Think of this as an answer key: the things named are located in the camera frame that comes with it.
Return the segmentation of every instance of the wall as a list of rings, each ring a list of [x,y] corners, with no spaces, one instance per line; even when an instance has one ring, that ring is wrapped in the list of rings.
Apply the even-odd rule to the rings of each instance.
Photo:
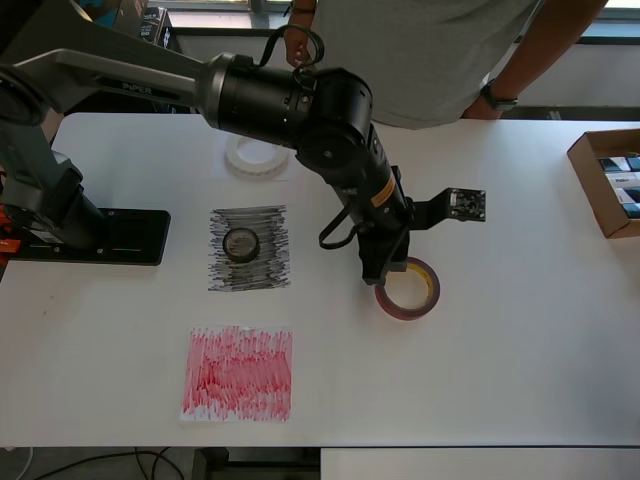
[[[186,55],[202,61],[221,52],[241,53],[258,59],[261,37],[182,37]],[[492,75],[500,71],[515,46]],[[282,41],[271,64],[288,67]],[[640,106],[640,46],[574,45],[520,97],[521,105]]]
[[[497,74],[515,46],[491,73]],[[521,105],[640,106],[640,46],[574,45],[520,96]]]
[[[262,57],[266,41],[265,37],[178,37],[182,53],[203,62],[223,52],[249,55],[257,62]],[[285,52],[284,41],[280,39],[273,49],[269,65],[290,69]]]

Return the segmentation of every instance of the robotic arm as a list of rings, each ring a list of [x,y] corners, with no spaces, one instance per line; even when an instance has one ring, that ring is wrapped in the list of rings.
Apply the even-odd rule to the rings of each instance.
[[[404,195],[371,123],[371,91],[355,75],[292,73],[226,53],[203,64],[83,15],[70,0],[45,1],[0,57],[3,203],[39,238],[24,258],[160,262],[168,214],[96,208],[78,169],[51,151],[39,127],[50,107],[66,111],[97,90],[192,106],[213,128],[295,149],[344,205],[320,246],[340,248],[357,236],[367,284],[384,284],[389,270],[406,268],[410,230],[444,218],[484,221],[484,192],[447,189],[429,202]],[[347,216],[349,236],[326,243]]]

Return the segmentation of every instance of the wristwatch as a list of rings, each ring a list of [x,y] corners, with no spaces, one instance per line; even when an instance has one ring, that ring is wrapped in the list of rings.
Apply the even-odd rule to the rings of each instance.
[[[495,78],[489,80],[489,83],[487,83],[484,87],[482,87],[482,90],[480,90],[480,95],[482,95],[485,98],[487,103],[494,110],[497,110],[498,112],[508,112],[518,104],[518,99],[517,98],[514,98],[513,100],[496,99],[496,97],[493,96],[493,93],[491,93],[491,84],[493,83],[494,80]]]

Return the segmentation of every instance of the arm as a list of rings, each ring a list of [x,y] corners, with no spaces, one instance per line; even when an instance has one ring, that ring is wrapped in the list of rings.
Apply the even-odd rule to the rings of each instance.
[[[520,45],[491,86],[498,100],[517,98],[546,72],[591,25],[607,0],[546,0]],[[497,119],[497,112],[479,97],[464,118]]]
[[[316,0],[295,0],[291,7],[289,24],[311,28],[315,9]],[[298,64],[309,58],[307,40],[307,36],[300,30],[291,29],[285,32],[284,43],[287,47],[287,62],[291,66],[297,67]]]

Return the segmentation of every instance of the window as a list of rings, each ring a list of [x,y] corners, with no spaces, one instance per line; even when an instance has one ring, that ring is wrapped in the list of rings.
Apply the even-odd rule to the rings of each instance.
[[[606,8],[640,8],[640,0],[609,0]]]
[[[149,5],[172,10],[281,13],[287,9],[289,3],[289,0],[151,0]]]
[[[636,22],[640,20],[640,0],[609,0],[600,19]]]

